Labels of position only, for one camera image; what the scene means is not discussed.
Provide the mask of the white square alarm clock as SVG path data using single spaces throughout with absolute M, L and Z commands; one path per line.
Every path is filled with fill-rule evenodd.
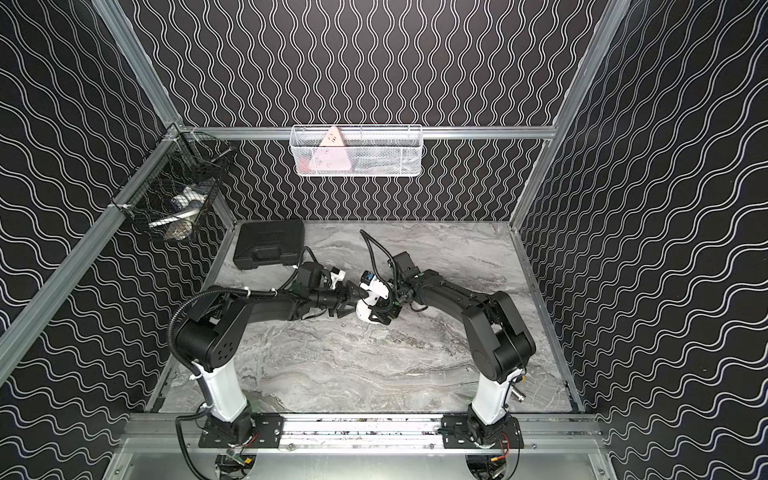
M 361 321 L 388 325 L 391 322 L 387 317 L 388 307 L 389 298 L 387 295 L 369 292 L 366 298 L 357 301 L 355 313 Z

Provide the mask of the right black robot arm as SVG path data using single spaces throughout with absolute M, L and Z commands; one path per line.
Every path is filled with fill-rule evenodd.
M 479 372 L 477 390 L 467 409 L 464 437 L 483 447 L 511 439 L 509 399 L 521 402 L 515 386 L 523 380 L 536 343 L 510 295 L 475 292 L 446 280 L 434 270 L 414 268 L 392 278 L 401 303 L 437 309 L 463 325 L 472 361 Z

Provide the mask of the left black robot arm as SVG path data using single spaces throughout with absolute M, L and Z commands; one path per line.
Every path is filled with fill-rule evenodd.
M 363 297 L 350 281 L 335 287 L 294 286 L 269 291 L 211 287 L 188 301 L 171 317 L 168 346 L 198 383 L 208 414 L 225 426 L 244 428 L 249 409 L 234 369 L 246 327 L 267 321 L 298 321 L 312 309 L 343 316 Z

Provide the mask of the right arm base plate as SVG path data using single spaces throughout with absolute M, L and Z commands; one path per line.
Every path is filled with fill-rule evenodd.
M 525 444 L 519 420 L 505 414 L 500 420 L 485 425 L 472 412 L 446 414 L 440 420 L 437 433 L 446 449 L 522 449 Z

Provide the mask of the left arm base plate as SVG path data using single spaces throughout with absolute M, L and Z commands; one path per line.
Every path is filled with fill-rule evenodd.
M 223 449 L 225 446 L 248 445 L 250 448 L 278 448 L 285 418 L 276 413 L 244 411 L 232 422 L 213 415 L 206 418 L 198 446 Z

